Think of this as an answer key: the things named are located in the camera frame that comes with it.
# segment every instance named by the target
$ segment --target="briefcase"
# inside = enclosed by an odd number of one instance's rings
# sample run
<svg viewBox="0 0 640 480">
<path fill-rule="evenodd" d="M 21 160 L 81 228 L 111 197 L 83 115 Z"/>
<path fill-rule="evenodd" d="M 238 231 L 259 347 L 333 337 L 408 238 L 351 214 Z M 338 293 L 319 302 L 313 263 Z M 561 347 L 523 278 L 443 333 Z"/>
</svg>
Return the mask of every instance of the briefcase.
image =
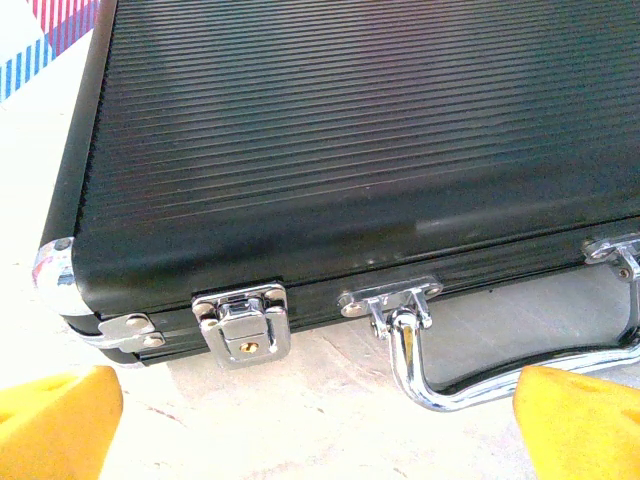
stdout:
<svg viewBox="0 0 640 480">
<path fill-rule="evenodd" d="M 102 0 L 37 288 L 132 365 L 251 366 L 368 318 L 401 388 L 442 411 L 511 394 L 523 365 L 638 361 L 639 16 Z M 431 302 L 597 263 L 631 292 L 616 342 L 429 383 Z"/>
</svg>

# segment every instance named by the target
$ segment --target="striped fabric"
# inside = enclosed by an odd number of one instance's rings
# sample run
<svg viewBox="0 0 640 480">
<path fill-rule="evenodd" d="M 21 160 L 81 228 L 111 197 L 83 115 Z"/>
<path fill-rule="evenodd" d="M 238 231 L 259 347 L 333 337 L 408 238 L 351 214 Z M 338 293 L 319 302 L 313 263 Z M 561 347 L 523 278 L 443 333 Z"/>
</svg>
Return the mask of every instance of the striped fabric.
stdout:
<svg viewBox="0 0 640 480">
<path fill-rule="evenodd" d="M 98 2 L 27 0 L 42 29 L 42 37 L 0 65 L 0 102 L 9 98 L 93 28 Z"/>
</svg>

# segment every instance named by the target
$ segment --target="case handle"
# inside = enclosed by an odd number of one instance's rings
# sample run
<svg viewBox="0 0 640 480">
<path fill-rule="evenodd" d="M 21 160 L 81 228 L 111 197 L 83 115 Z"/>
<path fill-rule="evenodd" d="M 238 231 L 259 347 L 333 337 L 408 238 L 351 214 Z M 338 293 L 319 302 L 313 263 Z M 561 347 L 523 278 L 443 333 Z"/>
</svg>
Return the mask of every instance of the case handle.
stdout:
<svg viewBox="0 0 640 480">
<path fill-rule="evenodd" d="M 475 374 L 469 384 L 451 385 L 447 392 L 434 390 L 426 381 L 422 362 L 423 332 L 431 326 L 427 300 L 442 291 L 433 277 L 347 294 L 340 299 L 345 316 L 370 315 L 374 333 L 388 339 L 396 382 L 416 403 L 431 410 L 451 412 L 497 400 L 514 393 L 526 365 L 541 365 L 576 373 L 629 365 L 640 361 L 640 234 L 625 235 L 586 245 L 586 263 L 608 263 L 616 277 L 629 284 L 629 321 L 615 348 L 584 347 L 529 356 Z"/>
</svg>

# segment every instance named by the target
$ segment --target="yellow block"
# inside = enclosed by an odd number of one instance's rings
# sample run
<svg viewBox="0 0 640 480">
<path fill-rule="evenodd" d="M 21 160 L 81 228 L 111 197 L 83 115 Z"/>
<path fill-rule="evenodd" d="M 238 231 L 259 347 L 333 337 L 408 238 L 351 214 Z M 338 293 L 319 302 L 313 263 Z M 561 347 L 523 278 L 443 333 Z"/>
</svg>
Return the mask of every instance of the yellow block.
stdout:
<svg viewBox="0 0 640 480">
<path fill-rule="evenodd" d="M 121 414 L 111 367 L 0 391 L 0 478 L 98 478 Z"/>
<path fill-rule="evenodd" d="M 540 480 L 640 479 L 640 390 L 527 367 L 513 403 Z"/>
</svg>

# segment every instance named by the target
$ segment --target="concrete floor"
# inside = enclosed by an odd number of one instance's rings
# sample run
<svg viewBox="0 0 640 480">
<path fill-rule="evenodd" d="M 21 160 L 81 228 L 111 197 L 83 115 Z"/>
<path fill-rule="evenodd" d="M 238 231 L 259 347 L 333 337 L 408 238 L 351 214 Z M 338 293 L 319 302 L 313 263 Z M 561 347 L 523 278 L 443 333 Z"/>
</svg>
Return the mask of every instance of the concrete floor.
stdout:
<svg viewBox="0 0 640 480">
<path fill-rule="evenodd" d="M 105 363 L 30 281 L 88 40 L 0 104 L 0 388 Z M 606 339 L 624 324 L 625 288 L 594 268 L 436 303 L 432 379 Z M 125 410 L 102 478 L 535 478 L 509 399 L 426 411 L 396 388 L 387 355 L 356 321 L 296 334 L 286 359 L 247 370 L 209 355 L 120 369 Z M 601 376 L 640 386 L 640 366 Z"/>
</svg>

